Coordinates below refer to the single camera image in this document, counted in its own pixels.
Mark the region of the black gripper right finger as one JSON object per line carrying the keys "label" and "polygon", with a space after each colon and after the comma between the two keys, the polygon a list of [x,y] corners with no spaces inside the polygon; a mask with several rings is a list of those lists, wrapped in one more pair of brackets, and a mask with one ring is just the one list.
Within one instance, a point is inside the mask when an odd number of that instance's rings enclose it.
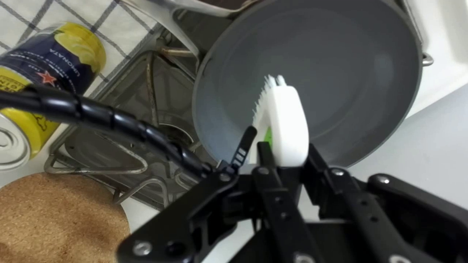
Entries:
{"label": "black gripper right finger", "polygon": [[348,220],[363,236],[377,263],[424,263],[428,255],[411,246],[396,230],[380,204],[344,168],[329,166],[314,144],[308,146],[306,189],[320,217]]}

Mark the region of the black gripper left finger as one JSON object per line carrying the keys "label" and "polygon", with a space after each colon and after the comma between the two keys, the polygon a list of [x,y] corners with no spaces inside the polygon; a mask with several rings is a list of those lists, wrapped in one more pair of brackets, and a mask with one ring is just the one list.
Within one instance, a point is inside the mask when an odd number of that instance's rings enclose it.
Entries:
{"label": "black gripper left finger", "polygon": [[307,224],[301,217],[291,191],[282,184],[268,141],[257,143],[259,166],[254,169],[254,188],[275,251],[281,263],[319,263]]}

